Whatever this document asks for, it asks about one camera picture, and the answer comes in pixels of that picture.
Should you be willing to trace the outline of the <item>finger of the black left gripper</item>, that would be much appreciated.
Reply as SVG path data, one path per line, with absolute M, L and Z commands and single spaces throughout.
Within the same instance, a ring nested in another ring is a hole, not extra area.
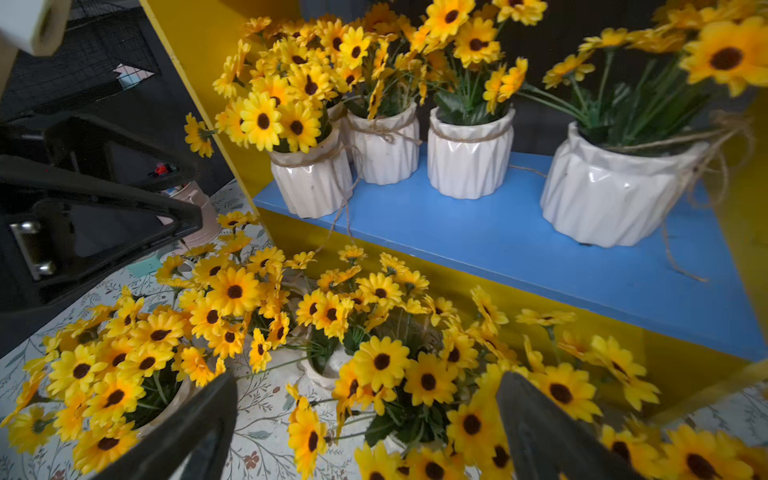
M 54 166 L 1 158 L 1 309 L 73 299 L 200 228 L 197 209 Z
M 43 140 L 52 165 L 119 185 L 161 192 L 197 176 L 192 161 L 92 115 L 56 121 Z

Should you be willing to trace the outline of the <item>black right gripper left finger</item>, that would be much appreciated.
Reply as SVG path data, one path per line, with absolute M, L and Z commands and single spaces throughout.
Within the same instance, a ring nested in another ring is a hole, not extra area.
M 237 418 L 237 384 L 226 372 L 183 404 L 97 479 L 220 479 Z

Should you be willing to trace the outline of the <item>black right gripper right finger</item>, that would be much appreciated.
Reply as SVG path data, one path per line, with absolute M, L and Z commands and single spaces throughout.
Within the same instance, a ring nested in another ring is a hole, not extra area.
M 522 375 L 505 372 L 496 401 L 518 479 L 641 477 Z

